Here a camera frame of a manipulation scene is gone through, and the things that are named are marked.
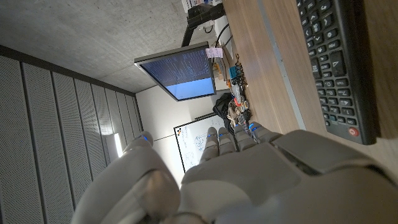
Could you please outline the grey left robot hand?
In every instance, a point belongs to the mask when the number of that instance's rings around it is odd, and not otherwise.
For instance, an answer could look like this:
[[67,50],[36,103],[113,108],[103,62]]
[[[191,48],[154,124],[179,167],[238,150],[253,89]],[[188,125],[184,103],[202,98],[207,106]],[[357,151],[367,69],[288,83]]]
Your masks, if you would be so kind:
[[140,133],[85,190],[73,223],[396,223],[397,178],[348,146],[252,123],[209,128],[181,183]]

